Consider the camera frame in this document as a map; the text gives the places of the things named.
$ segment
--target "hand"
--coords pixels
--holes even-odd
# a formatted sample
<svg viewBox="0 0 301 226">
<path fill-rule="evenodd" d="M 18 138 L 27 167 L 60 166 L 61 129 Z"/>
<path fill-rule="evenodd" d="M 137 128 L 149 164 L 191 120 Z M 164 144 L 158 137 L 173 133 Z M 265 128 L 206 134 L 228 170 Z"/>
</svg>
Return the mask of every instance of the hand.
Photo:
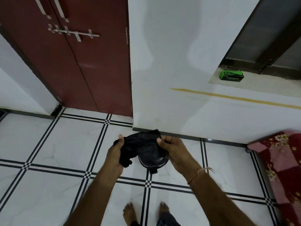
<svg viewBox="0 0 301 226">
<path fill-rule="evenodd" d="M 187 182 L 202 168 L 191 156 L 180 138 L 162 136 L 162 139 L 157 139 L 157 143 L 161 148 L 168 151 L 170 162 Z"/>
<path fill-rule="evenodd" d="M 109 184 L 115 184 L 123 171 L 123 166 L 119 163 L 119 159 L 120 149 L 124 144 L 124 138 L 122 135 L 119 135 L 118 139 L 118 143 L 115 146 L 111 146 L 109 148 L 106 160 L 104 161 L 104 164 L 100 169 L 102 179 L 106 180 L 106 182 L 108 182 Z"/>
</svg>

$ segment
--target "green box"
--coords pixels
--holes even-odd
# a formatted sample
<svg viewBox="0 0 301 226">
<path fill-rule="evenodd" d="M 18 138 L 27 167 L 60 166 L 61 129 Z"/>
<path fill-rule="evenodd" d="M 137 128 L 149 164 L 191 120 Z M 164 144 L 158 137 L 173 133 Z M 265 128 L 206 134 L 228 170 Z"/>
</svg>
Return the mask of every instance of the green box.
<svg viewBox="0 0 301 226">
<path fill-rule="evenodd" d="M 219 75 L 220 80 L 240 82 L 244 75 L 241 71 L 222 70 Z"/>
</svg>

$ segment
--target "yellow line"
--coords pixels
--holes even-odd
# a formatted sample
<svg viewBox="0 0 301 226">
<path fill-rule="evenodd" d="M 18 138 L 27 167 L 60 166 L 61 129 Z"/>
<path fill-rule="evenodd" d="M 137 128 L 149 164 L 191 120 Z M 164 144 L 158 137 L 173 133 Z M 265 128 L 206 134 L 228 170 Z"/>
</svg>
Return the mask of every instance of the yellow line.
<svg viewBox="0 0 301 226">
<path fill-rule="evenodd" d="M 208 93 L 208 92 L 196 91 L 196 90 L 190 90 L 190 89 L 177 89 L 177 88 L 171 88 L 171 89 L 177 90 L 177 91 L 188 92 L 188 93 L 196 93 L 196 94 L 203 94 L 203 95 L 207 95 L 207 96 L 214 96 L 214 97 L 219 97 L 219 98 L 227 98 L 227 99 L 238 100 L 238 101 L 243 101 L 243 102 L 252 102 L 252 103 L 258 103 L 258 104 L 264 104 L 264 105 L 273 105 L 273 106 L 280 106 L 280 107 L 285 107 L 285 108 L 293 108 L 293 109 L 301 110 L 301 106 L 296 106 L 296 105 L 287 105 L 287 104 L 281 104 L 281 103 L 275 103 L 275 102 L 253 100 L 253 99 L 249 99 L 249 98 L 233 97 L 233 96 L 228 96 L 228 95 L 223 95 L 223 94 Z"/>
</svg>

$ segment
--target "red fabric with floral pattern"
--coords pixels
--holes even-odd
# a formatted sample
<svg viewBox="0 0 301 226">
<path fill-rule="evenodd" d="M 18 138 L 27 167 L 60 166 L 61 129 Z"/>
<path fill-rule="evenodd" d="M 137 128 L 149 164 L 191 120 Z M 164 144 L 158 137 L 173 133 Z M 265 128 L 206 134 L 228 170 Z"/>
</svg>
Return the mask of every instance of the red fabric with floral pattern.
<svg viewBox="0 0 301 226">
<path fill-rule="evenodd" d="M 283 131 L 248 148 L 260 154 L 286 224 L 301 226 L 301 133 Z"/>
</svg>

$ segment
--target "pants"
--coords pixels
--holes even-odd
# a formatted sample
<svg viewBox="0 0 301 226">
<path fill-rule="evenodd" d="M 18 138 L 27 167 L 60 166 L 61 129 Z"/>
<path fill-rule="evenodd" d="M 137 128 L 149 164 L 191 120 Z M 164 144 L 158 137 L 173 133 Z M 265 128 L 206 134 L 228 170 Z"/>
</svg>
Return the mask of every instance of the pants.
<svg viewBox="0 0 301 226">
<path fill-rule="evenodd" d="M 133 221 L 131 226 L 140 226 L 137 221 Z M 181 226 L 170 212 L 162 212 L 157 226 Z"/>
</svg>

